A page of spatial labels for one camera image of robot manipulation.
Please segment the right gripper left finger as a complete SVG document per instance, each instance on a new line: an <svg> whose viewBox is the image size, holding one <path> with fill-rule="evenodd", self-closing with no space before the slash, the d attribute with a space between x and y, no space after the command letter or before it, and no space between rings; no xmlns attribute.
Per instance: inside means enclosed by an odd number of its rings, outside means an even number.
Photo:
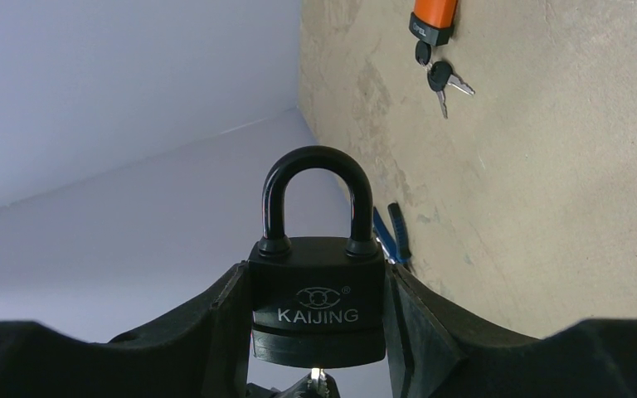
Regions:
<svg viewBox="0 0 637 398"><path fill-rule="evenodd" d="M243 397L250 322L247 263L107 343L0 322L0 397Z"/></svg>

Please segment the orange black padlock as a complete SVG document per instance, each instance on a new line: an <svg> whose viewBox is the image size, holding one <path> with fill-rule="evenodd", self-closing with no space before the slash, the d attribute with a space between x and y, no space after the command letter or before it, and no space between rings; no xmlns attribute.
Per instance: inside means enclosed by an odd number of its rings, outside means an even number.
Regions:
<svg viewBox="0 0 637 398"><path fill-rule="evenodd" d="M457 0L415 0L409 31L431 46L444 46L455 30Z"/></svg>

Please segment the black head key pair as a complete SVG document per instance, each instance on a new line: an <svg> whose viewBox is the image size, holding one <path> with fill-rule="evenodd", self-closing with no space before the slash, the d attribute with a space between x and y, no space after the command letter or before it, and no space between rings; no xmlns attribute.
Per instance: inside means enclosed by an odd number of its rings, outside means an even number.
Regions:
<svg viewBox="0 0 637 398"><path fill-rule="evenodd" d="M462 93L475 95L474 89L454 73L453 66L445 60L433 60L433 46L423 41L418 41L415 46L416 62L426 70L426 80L432 91L435 92L441 113L448 119L445 87L452 86Z"/></svg>

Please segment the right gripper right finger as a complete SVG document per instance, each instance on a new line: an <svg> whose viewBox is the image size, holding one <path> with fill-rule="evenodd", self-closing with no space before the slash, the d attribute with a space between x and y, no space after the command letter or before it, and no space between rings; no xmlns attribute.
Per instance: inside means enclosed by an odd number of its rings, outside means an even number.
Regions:
<svg viewBox="0 0 637 398"><path fill-rule="evenodd" d="M385 338L395 397L637 397L637 319L543 339L491 323L390 265Z"/></svg>

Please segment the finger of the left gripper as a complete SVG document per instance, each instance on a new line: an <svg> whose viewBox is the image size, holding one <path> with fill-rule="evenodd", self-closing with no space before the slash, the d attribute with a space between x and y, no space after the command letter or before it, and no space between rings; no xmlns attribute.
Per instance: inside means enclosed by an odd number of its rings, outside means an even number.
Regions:
<svg viewBox="0 0 637 398"><path fill-rule="evenodd" d="M340 398L340 392L336 385L326 384L323 386L323 398Z"/></svg>
<svg viewBox="0 0 637 398"><path fill-rule="evenodd" d="M309 388L302 382L285 390L275 387L265 388L254 383L246 385L245 398L305 398L309 396Z"/></svg>

